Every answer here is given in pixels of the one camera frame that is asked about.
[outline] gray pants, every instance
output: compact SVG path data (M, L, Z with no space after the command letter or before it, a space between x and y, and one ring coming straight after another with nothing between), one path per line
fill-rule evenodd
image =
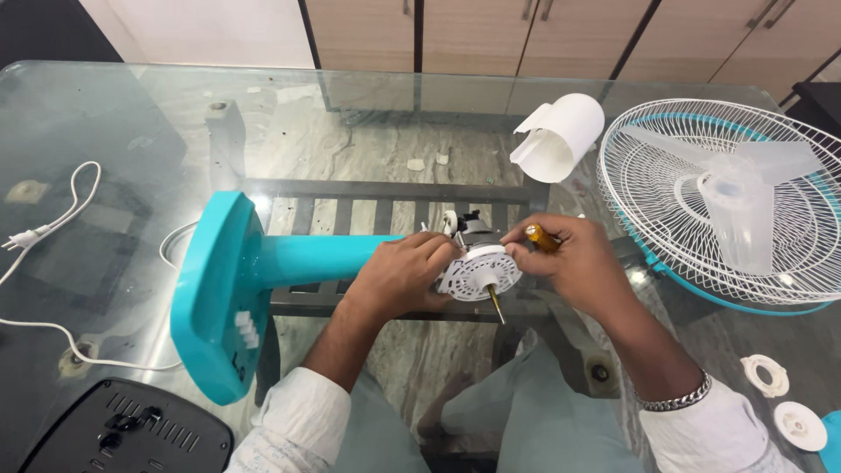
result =
M448 433L504 430L497 471L642 472L608 401L572 391L539 343L444 405ZM363 371L334 472L428 472L421 448Z

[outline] teal plastic piece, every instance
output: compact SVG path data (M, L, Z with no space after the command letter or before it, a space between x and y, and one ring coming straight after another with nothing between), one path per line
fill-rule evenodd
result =
M396 235L266 236L254 204L237 191L213 194L196 225L172 297L170 331L198 388L224 406L246 395L260 358L272 289L356 276ZM234 325L249 311L260 347Z
M756 139L756 141L769 141L770 140L770 138L768 136L762 135L758 131L750 130L748 127L746 127L744 125L739 125L737 123L733 123L732 121L723 120L723 119L719 119L719 118L716 118L716 117L711 117L709 115L690 114L690 113L686 113L686 112L668 112L668 113L662 113L662 114L644 115L644 116L632 121L629 125L635 125L635 124L643 122L643 121L660 120L660 119L664 119L664 118L680 118L680 119L685 119L685 120L697 120L697 121L701 121L701 122L708 123L708 124L711 124L711 125L726 126L727 128L730 128L731 130L735 130L737 132L744 133L745 136L747 136L748 138L754 138L754 139ZM838 199L836 199L836 197L831 194L831 190L830 190L829 186L827 186L826 183L823 182L822 178L817 173L809 174L808 178L810 180L812 180L814 183L819 183L817 188L821 192L823 192L824 195L827 197L827 200L830 202L831 206L833 207L833 212L835 213L836 218L839 218L841 220L841 202L839 202ZM812 313L814 311L820 311L822 308L824 308L826 306L829 306L830 304L833 303L832 300L829 300L827 302L822 302L822 303L812 307L811 309L806 309L804 311L785 312L785 311L767 311L767 310L764 310L764 309L754 309L753 307L740 306L739 304L733 304L729 300L724 300L724 299L721 299L719 297L716 297L716 296L698 288L694 284L691 284L686 279L681 278L677 273L672 271L671 268L669 268L668 266L663 264L663 262L660 261L660 259L657 257L656 254L654 254L654 252L651 250L651 248L649 248L648 246L646 246L645 243L643 243L643 239L637 234L637 231L634 229L633 225L627 219L627 217L625 217L625 215L621 211L618 211L617 214L619 215L619 217L622 221L622 224L625 226L625 230L628 232L628 235L633 237L633 239L637 243L637 245L639 245L639 247L643 250L643 254L645 254L645 261L651 269L653 269L654 271L657 271L658 273L666 274L671 279L673 279L676 283L678 283L680 286L687 289L692 294L699 295L700 297L702 297L706 300L709 300L710 302L715 302L716 304L718 304L720 306L727 307L728 309L734 309L736 311L747 312L747 313L750 313L750 314L758 314L758 315L761 315L761 316L801 316L801 315L804 315L804 314Z
M830 412L821 422L827 428L827 446L817 454L827 473L841 473L841 411Z

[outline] glass table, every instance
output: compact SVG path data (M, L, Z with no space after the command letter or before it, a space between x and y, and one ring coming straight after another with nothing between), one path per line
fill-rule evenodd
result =
M660 98L713 98L777 110L757 88L711 84L13 64L0 73L0 233L41 226L69 208L70 176L82 162L99 162L103 181L92 204L43 241L0 288L3 317L60 323L101 359L177 361L168 337L177 271L161 261L159 246L170 231L197 220L217 189L246 191L264 229L277 235L405 234L422 221L436 230L444 210L478 209L501 231L535 211L585 214L604 223L616 239L616 250L652 312L712 375L748 396L766 425L771 425L774 402L747 383L738 362L754 352L803 376L793 380L796 396L786 400L803 402L819 415L838 408L831 394L838 389L799 388L814 380L827 386L837 381L823 380L809 358L796 355L798 347L820 358L831 350L837 354L832 307L773 320L706 302L634 263L635 246L622 240L625 233L598 189L597 151L589 152L569 179L553 185L524 177L510 163L509 153L525 137L513 135L514 128L540 104L567 93L598 99L607 124L632 106ZM446 164L436 160L441 157L447 157ZM409 169L410 159L422 160L423 168ZM92 178L82 173L80 195L87 195ZM24 181L31 192L21 199L11 190ZM187 244L188 235L180 236L167 249L176 265ZM0 252L0 267L15 257ZM615 371L605 392L596 392L592 380L574 382L577 390L616 399L628 442L651 470L650 450L635 420L637 407L625 396L630 384L604 333L552 299L539 281L523 284L532 296L503 295L506 326L496 323L489 303L456 304L441 313L390 322L368 359L389 401L414 426L448 374L466 369L487 375L513 355L525 327L541 327L559 359L572 360L572 371L581 371L593 353ZM74 363L55 330L0 327L5 379L0 456L6 465L19 465L46 429L108 376L155 385L192 401L225 421L239 441L265 389L278 371L286 373L303 359L346 285L277 290L270 309L276 323L270 325L278 342L267 341L265 363L249 395L224 407L209 401L183 368L151 372ZM578 328L558 330L559 321L573 319ZM810 343L816 339L820 343ZM822 370L838 372L835 368ZM771 436L804 470L819 466L773 428Z

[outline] yellow screwdriver handle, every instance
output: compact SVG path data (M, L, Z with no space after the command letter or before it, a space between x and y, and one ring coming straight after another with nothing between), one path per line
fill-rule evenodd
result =
M534 246L542 252L554 253L561 247L561 243L549 236L548 233L536 223L526 227L526 237L534 242Z

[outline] white wall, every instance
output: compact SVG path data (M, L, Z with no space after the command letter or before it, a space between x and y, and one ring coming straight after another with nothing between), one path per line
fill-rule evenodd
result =
M126 62L314 68L297 0L80 0Z

